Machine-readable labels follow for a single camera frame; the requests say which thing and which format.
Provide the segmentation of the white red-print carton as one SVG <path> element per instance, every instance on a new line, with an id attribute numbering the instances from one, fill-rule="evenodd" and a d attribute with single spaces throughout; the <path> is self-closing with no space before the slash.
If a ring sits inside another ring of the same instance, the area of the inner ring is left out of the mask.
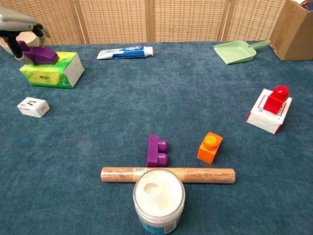
<path id="1" fill-rule="evenodd" d="M 262 90 L 257 101 L 249 112 L 246 122 L 275 135 L 285 120 L 292 98 L 288 97 L 282 104 L 278 113 L 274 114 L 264 109 L 264 105 L 271 93 L 271 90 Z"/>

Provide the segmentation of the small white staples box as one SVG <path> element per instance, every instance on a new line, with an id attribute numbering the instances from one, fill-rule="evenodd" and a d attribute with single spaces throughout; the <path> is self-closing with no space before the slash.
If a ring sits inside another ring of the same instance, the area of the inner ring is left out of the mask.
<path id="1" fill-rule="evenodd" d="M 33 97 L 26 97 L 17 108 L 23 115 L 37 118 L 42 118 L 50 110 L 46 100 Z"/>

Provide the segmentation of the blue carpet table cover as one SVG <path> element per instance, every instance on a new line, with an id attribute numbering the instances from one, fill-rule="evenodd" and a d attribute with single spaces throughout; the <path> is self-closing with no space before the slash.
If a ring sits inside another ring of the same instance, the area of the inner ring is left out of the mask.
<path id="1" fill-rule="evenodd" d="M 186 184 L 171 235 L 313 235 L 313 61 L 281 61 L 270 47 L 226 65 L 213 42 L 153 44 L 145 59 L 97 60 L 111 45 L 55 46 L 85 68 L 74 89 L 34 87 L 0 48 L 0 235 L 150 235 L 133 184 L 100 180 L 104 166 L 145 166 L 150 134 L 169 143 L 169 166 L 197 159 L 208 132 L 223 138 L 213 167 L 232 185 Z M 246 122 L 263 89 L 289 88 L 272 134 Z M 46 100 L 23 115 L 26 97 Z"/>

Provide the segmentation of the white blue toothpaste tube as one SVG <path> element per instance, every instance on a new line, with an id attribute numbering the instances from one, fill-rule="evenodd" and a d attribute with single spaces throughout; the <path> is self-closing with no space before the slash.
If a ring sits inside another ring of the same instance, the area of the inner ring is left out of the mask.
<path id="1" fill-rule="evenodd" d="M 120 59 L 120 58 L 145 58 L 153 56 L 153 47 L 135 46 L 116 49 L 105 49 L 98 53 L 97 60 Z"/>

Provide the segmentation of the light green dustpan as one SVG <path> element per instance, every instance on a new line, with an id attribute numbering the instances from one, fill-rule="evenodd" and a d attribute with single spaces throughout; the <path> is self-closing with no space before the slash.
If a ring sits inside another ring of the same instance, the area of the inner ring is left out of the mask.
<path id="1" fill-rule="evenodd" d="M 214 51 L 226 65 L 248 62 L 257 54 L 256 49 L 269 46 L 270 40 L 264 40 L 253 44 L 245 41 L 234 41 L 213 46 Z"/>

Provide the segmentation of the orange block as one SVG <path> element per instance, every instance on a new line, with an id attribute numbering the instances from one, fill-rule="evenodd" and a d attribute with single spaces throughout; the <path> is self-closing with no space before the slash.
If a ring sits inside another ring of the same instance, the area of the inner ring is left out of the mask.
<path id="1" fill-rule="evenodd" d="M 197 154 L 197 159 L 208 164 L 213 164 L 214 158 L 217 151 L 222 143 L 223 138 L 217 134 L 209 132 L 203 139 L 199 151 Z"/>

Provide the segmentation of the short purple two-stud block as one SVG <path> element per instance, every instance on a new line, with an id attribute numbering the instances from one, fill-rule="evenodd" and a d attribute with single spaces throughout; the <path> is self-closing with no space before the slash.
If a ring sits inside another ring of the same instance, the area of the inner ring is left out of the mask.
<path id="1" fill-rule="evenodd" d="M 168 141 L 159 139 L 158 135 L 149 135 L 147 150 L 147 167 L 167 167 Z"/>

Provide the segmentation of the small red block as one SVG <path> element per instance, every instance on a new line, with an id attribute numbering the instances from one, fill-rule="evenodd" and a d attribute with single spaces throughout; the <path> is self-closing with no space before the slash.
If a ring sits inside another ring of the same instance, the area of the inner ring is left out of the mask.
<path id="1" fill-rule="evenodd" d="M 277 86 L 267 98 L 264 104 L 264 109 L 275 115 L 278 114 L 281 106 L 288 99 L 289 93 L 290 91 L 288 87 L 282 85 Z"/>

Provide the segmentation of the bamboo folding screen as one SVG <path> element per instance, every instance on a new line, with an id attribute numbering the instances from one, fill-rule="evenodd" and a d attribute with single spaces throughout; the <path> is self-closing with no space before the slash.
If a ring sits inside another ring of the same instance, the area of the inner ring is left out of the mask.
<path id="1" fill-rule="evenodd" d="M 268 39 L 285 0 L 0 0 L 50 45 Z"/>

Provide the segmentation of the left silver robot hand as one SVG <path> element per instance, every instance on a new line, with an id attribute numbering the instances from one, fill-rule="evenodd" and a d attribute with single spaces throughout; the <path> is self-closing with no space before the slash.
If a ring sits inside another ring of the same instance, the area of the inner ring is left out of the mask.
<path id="1" fill-rule="evenodd" d="M 50 38 L 48 29 L 34 18 L 15 10 L 0 7 L 0 37 L 8 44 L 17 60 L 22 57 L 22 50 L 16 37 L 26 31 L 33 32 L 39 38 L 37 47 L 45 47 L 46 38 Z"/>

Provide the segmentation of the green tissue pack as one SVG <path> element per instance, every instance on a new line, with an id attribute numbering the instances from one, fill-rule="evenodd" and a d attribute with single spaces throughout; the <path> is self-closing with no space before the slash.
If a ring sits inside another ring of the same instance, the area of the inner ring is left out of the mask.
<path id="1" fill-rule="evenodd" d="M 85 69 L 77 52 L 58 51 L 54 65 L 24 65 L 20 72 L 33 86 L 72 89 Z"/>

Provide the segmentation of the long purple block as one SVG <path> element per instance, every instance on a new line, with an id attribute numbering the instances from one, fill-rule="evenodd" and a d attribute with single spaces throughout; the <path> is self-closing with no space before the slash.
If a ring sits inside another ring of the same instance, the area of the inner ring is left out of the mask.
<path id="1" fill-rule="evenodd" d="M 45 47 L 31 47 L 24 41 L 18 41 L 18 44 L 22 50 L 22 57 L 19 60 L 25 64 L 54 65 L 59 59 L 55 51 Z"/>

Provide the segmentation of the cardboard box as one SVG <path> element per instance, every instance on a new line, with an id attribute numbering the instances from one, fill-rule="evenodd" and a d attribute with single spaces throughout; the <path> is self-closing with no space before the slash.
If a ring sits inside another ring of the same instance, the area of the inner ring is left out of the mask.
<path id="1" fill-rule="evenodd" d="M 313 10 L 285 0 L 270 36 L 270 46 L 282 61 L 313 60 Z"/>

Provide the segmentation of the brown paper roll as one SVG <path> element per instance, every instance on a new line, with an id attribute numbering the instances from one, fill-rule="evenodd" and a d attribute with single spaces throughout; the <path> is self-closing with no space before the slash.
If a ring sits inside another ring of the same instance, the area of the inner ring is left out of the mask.
<path id="1" fill-rule="evenodd" d="M 144 173 L 154 170 L 153 167 L 103 167 L 100 173 L 102 182 L 135 183 Z M 190 168 L 166 167 L 183 183 L 196 184 L 233 184 L 236 173 L 232 168 Z"/>

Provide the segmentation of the beige bowl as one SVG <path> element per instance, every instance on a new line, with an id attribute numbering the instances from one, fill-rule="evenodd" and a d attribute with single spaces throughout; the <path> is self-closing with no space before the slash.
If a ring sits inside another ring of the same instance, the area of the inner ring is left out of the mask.
<path id="1" fill-rule="evenodd" d="M 28 46 L 34 47 L 38 45 L 38 38 L 33 32 L 21 32 L 19 36 L 16 37 L 17 41 L 24 41 Z M 9 54 L 13 55 L 13 52 L 9 48 L 8 44 L 4 39 L 0 40 L 0 46 Z"/>

